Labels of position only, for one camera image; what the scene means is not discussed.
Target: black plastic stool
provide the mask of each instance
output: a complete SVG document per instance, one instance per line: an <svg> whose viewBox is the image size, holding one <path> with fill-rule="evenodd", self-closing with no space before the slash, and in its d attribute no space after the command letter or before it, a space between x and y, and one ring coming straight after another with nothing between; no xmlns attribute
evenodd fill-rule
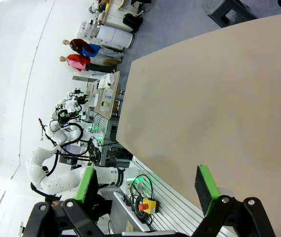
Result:
<svg viewBox="0 0 281 237"><path fill-rule="evenodd" d="M226 15L231 10L235 11L244 21L257 19L251 13L250 8L239 0L204 0L203 7L207 15L221 28L230 25Z"/></svg>

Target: beige tabletop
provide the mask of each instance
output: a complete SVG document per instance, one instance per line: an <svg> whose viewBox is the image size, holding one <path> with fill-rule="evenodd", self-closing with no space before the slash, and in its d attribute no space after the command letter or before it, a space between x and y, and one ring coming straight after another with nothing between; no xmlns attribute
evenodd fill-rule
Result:
<svg viewBox="0 0 281 237"><path fill-rule="evenodd" d="M117 141L200 207L196 168L261 199L281 236L281 15L132 62Z"/></svg>
<svg viewBox="0 0 281 237"><path fill-rule="evenodd" d="M97 99L97 104L96 107L94 107L94 111L100 115L102 115L103 117L105 117L106 119L110 120L111 116L112 116L112 110L113 110L113 104L114 104L114 100L115 100L115 94L116 94L116 90L117 90L117 85L120 79L120 72L115 72L113 73L114 75L114 83L111 84L110 88L111 90L113 90L113 96L110 102L110 110L109 111L101 111L101 104L102 104L102 98L103 98L103 93L104 93L104 89L97 89L98 91L98 99ZM90 97L92 96L93 93L93 84L89 83L87 85L86 88L86 92L90 92ZM91 101L89 100L86 105L90 106Z"/></svg>

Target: gray pants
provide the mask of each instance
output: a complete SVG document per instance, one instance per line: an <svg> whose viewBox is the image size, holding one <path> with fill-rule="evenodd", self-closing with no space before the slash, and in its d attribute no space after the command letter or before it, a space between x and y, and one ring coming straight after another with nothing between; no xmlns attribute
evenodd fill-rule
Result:
<svg viewBox="0 0 281 237"><path fill-rule="evenodd" d="M116 59L120 60L121 58L121 53L115 52L109 48L104 48L101 47L97 55L95 56L96 58L102 58L102 59Z"/></svg>

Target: white wall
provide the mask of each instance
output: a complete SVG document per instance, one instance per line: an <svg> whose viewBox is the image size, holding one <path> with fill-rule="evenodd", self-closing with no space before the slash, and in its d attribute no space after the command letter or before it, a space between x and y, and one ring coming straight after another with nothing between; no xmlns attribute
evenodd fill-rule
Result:
<svg viewBox="0 0 281 237"><path fill-rule="evenodd" d="M63 39L73 39L88 18L89 0L3 0L0 2L0 236L16 236L33 205L24 163L32 149L51 148L41 141L38 118L47 123L68 90L85 88L73 75L88 76L59 56L73 53ZM46 164L51 167L53 159ZM58 164L56 172L68 166Z"/></svg>

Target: mannequin head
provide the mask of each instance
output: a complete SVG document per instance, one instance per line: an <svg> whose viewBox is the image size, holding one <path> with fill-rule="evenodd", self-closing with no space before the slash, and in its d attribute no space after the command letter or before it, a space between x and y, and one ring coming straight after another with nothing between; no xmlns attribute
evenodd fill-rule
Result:
<svg viewBox="0 0 281 237"><path fill-rule="evenodd" d="M64 39L64 40L62 41L62 43L63 43L64 45L70 45L70 41L68 41L68 40L66 40L66 39Z"/></svg>
<svg viewBox="0 0 281 237"><path fill-rule="evenodd" d="M60 56L59 61L60 62L66 62L68 59L64 56Z"/></svg>

